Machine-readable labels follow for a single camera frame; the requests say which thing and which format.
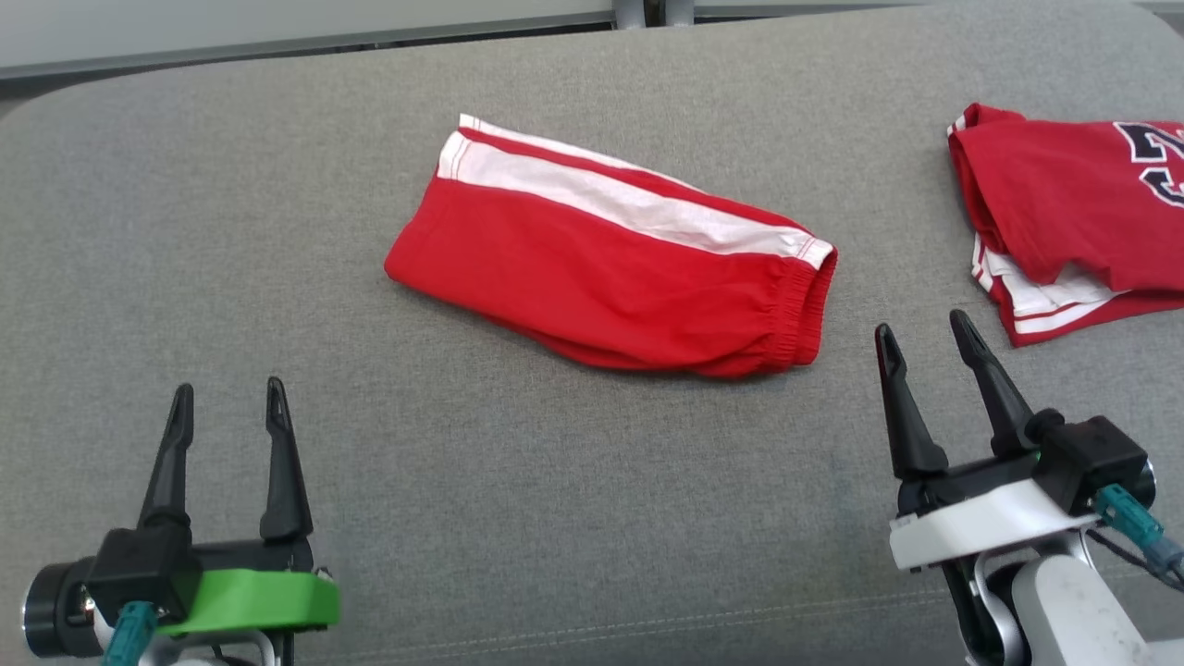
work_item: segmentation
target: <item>metal leg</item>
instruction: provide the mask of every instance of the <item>metal leg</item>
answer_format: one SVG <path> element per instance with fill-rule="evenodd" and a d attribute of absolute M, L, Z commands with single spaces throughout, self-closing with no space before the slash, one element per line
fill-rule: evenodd
<path fill-rule="evenodd" d="M 645 27 L 644 0 L 612 0 L 612 18 L 617 30 Z"/>
<path fill-rule="evenodd" d="M 695 0 L 665 0 L 662 4 L 662 25 L 695 25 Z"/>

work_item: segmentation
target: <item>printed number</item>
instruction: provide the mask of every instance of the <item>printed number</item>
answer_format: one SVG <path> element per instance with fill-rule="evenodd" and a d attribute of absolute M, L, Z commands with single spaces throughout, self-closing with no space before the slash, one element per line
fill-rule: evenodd
<path fill-rule="evenodd" d="M 1131 145 L 1132 164 L 1167 164 L 1169 149 L 1184 160 L 1184 130 L 1172 134 L 1143 122 L 1115 122 L 1114 127 Z M 1165 204 L 1184 209 L 1184 187 L 1172 180 L 1172 172 L 1167 167 L 1148 166 L 1139 174 L 1139 179 Z"/>

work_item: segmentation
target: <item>robotic arm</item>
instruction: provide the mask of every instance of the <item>robotic arm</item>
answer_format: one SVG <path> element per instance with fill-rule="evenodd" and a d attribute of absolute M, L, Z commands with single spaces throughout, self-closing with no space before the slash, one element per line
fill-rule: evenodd
<path fill-rule="evenodd" d="M 296 633 L 337 623 L 337 587 L 313 566 L 313 517 L 275 377 L 264 420 L 271 473 L 260 538 L 194 545 L 185 511 L 193 388 L 176 389 L 136 527 L 111 530 L 96 556 L 51 564 L 33 579 L 21 611 L 33 654 L 104 657 L 104 666 L 250 666 L 221 652 L 246 645 L 259 651 L 258 666 L 292 666 Z M 194 647 L 210 657 L 181 660 Z"/>
<path fill-rule="evenodd" d="M 1034 415 L 970 318 L 950 313 L 963 361 L 991 421 L 992 456 L 950 467 L 906 380 L 887 324 L 876 353 L 893 472 L 900 480 L 889 544 L 896 566 L 941 569 L 971 666 L 1184 664 L 1178 641 L 1148 645 L 1094 569 L 1086 537 L 1184 591 L 1184 552 L 1154 533 L 1147 454 L 1105 417 L 1067 424 Z M 1130 506 L 1122 505 L 1126 501 Z M 1146 517 L 1148 562 L 1094 527 Z"/>

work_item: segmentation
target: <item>white wall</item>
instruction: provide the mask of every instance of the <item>white wall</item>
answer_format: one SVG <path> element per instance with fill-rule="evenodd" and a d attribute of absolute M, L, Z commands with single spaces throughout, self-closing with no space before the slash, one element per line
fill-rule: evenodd
<path fill-rule="evenodd" d="M 611 11 L 612 0 L 0 0 L 0 78 L 359 43 L 349 36 L 587 23 Z"/>

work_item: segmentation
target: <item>red jersey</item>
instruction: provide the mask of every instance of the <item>red jersey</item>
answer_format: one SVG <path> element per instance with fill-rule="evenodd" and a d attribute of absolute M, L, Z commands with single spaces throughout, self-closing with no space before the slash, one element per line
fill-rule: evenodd
<path fill-rule="evenodd" d="M 1184 307 L 1184 124 L 971 104 L 948 135 L 972 271 L 1012 344 Z"/>

